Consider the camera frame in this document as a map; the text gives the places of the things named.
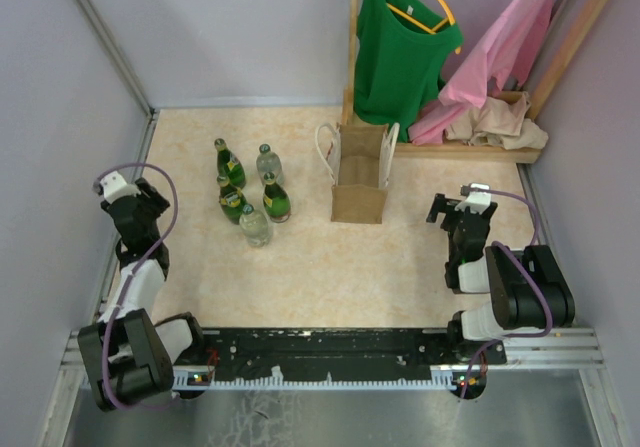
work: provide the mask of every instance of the marble pattern surface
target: marble pattern surface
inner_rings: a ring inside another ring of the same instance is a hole
[[[516,166],[395,158],[383,224],[332,223],[331,180],[313,136],[339,115],[334,106],[161,112],[148,161],[173,177],[179,217],[167,239],[171,270],[155,321],[191,311],[201,325],[218,327],[435,327],[488,300],[446,288],[446,233],[425,218],[436,193],[457,197],[469,182],[522,194]],[[245,195],[256,207],[258,146],[269,143],[282,159],[292,216],[272,225],[264,248],[249,247],[220,210],[217,137],[242,161]],[[144,175],[170,198],[159,175]],[[498,204],[490,240],[524,246],[533,231],[527,208],[511,199]],[[161,230],[169,219],[169,212],[160,219]]]

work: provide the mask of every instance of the green shirt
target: green shirt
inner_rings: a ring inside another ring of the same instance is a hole
[[[442,17],[419,0],[362,0],[358,17],[360,50],[356,60],[354,110],[370,124],[400,124],[399,142],[424,105],[444,86],[440,69],[462,44],[458,24],[434,34],[394,14],[387,2],[427,27]]]

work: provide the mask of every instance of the clothing rack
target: clothing rack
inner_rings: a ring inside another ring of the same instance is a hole
[[[531,107],[527,118],[535,120],[562,74],[573,59],[585,37],[609,0],[586,0],[578,15],[567,30],[564,40],[544,70],[540,82],[531,92]],[[353,123],[354,84],[356,70],[356,29],[358,23],[358,0],[350,0],[349,16],[349,57],[347,62],[347,86],[342,101],[343,124]],[[454,160],[484,160],[489,162],[509,162],[533,164],[540,157],[541,150],[524,148],[505,150],[502,147],[464,145],[460,142],[444,142],[442,145],[396,145],[395,154],[401,157],[418,157]]]

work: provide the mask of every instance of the brown paper bag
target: brown paper bag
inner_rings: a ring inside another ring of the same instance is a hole
[[[323,129],[332,135],[326,159],[318,140]],[[390,131],[386,125],[339,125],[336,131],[328,123],[316,129],[318,154],[333,179],[332,222],[382,223],[398,130],[394,124]]]

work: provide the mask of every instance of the bottle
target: bottle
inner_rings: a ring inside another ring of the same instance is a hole
[[[262,247],[271,240],[269,221],[262,212],[254,210],[251,204],[242,208],[240,228],[251,247]]]
[[[216,139],[214,145],[218,151],[218,173],[229,177],[231,185],[243,188],[247,180],[238,158],[227,148],[227,143],[223,139]]]
[[[242,190],[231,185],[227,176],[219,175],[217,180],[220,186],[219,200],[222,212],[231,222],[238,224],[242,215],[242,208],[246,205],[247,200],[244,198]]]
[[[269,144],[262,144],[260,146],[260,155],[256,159],[256,168],[258,174],[260,174],[260,180],[264,185],[264,174],[267,172],[273,172],[276,176],[276,182],[279,186],[284,185],[284,173],[282,172],[282,163],[278,154],[271,151]]]
[[[291,216],[291,201],[282,187],[276,182],[273,172],[264,174],[264,196],[262,201],[269,218],[276,223],[285,222]]]

